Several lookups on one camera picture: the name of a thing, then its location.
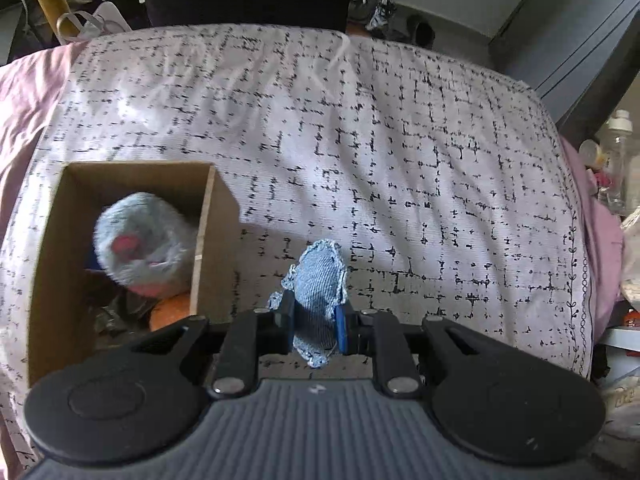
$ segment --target gray fluffy plush toy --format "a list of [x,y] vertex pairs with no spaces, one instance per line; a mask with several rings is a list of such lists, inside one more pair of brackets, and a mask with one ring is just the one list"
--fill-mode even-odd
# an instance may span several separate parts
[[94,247],[116,283],[141,296],[170,298],[190,289],[196,234],[165,200],[139,192],[100,215]]

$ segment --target bedsheet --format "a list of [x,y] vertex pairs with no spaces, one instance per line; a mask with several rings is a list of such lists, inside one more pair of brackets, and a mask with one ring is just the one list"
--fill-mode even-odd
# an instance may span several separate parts
[[[0,251],[0,389],[20,435],[31,279],[57,178],[72,160],[126,159],[221,171],[242,222],[230,314],[264,306],[308,243],[333,238],[355,308],[412,323],[441,314],[588,373],[577,191],[528,87],[336,32],[157,28],[80,53],[18,195]],[[361,358],[315,372],[278,356],[262,372],[370,370]]]

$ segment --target white cable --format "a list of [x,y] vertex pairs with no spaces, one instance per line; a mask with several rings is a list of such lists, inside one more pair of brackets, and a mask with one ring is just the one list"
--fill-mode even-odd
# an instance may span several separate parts
[[20,0],[22,2],[22,6],[24,7],[24,31],[27,32],[29,30],[29,8],[27,7],[27,2],[24,0]]

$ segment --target pink fabric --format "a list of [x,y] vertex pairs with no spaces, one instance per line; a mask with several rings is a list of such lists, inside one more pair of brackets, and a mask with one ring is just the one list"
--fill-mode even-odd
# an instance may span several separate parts
[[597,341],[606,329],[613,305],[620,295],[623,247],[620,218],[590,195],[589,177],[578,152],[565,139],[560,137],[560,140],[582,205],[585,242],[594,285],[590,304],[593,340]]
[[33,150],[85,45],[41,50],[0,67],[0,240]]

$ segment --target metal screw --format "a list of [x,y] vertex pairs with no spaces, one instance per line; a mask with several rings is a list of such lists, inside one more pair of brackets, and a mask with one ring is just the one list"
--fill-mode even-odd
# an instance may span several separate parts
[[244,390],[244,381],[237,377],[222,377],[213,383],[213,391],[220,395],[239,394]]
[[420,384],[411,377],[394,377],[390,379],[386,387],[395,394],[410,394],[418,389]]

